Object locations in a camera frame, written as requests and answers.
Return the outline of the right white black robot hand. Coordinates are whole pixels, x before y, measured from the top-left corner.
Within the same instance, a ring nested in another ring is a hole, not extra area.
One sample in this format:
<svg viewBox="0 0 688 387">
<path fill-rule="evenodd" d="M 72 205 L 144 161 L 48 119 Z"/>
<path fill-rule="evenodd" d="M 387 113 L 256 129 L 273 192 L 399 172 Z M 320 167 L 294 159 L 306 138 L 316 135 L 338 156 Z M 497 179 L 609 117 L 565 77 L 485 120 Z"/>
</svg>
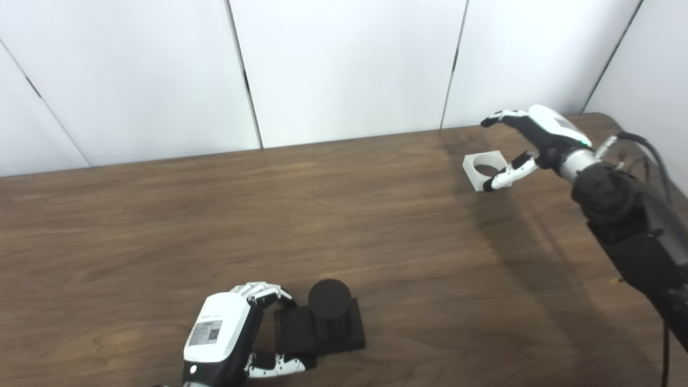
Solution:
<svg viewBox="0 0 688 387">
<path fill-rule="evenodd" d="M 510 186 L 538 169 L 553 170 L 574 185 L 581 171 L 597 163 L 587 135 L 548 107 L 533 105 L 526 112 L 502 110 L 484 118 L 480 125 L 487 128 L 497 123 L 516 129 L 535 151 L 523 152 L 484 182 L 485 192 Z"/>
</svg>

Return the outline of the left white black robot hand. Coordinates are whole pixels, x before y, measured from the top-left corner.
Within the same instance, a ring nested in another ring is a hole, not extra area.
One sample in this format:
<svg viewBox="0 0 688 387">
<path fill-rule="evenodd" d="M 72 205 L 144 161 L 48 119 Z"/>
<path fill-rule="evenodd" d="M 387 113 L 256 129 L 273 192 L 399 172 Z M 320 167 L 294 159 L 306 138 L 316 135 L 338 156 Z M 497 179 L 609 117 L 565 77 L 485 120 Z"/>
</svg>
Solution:
<svg viewBox="0 0 688 387">
<path fill-rule="evenodd" d="M 268 282 L 248 282 L 208 296 L 184 346 L 182 386 L 244 386 L 249 379 L 316 368 L 316 357 L 253 351 L 265 310 L 275 302 L 285 309 L 297 307 L 289 292 Z"/>
</svg>

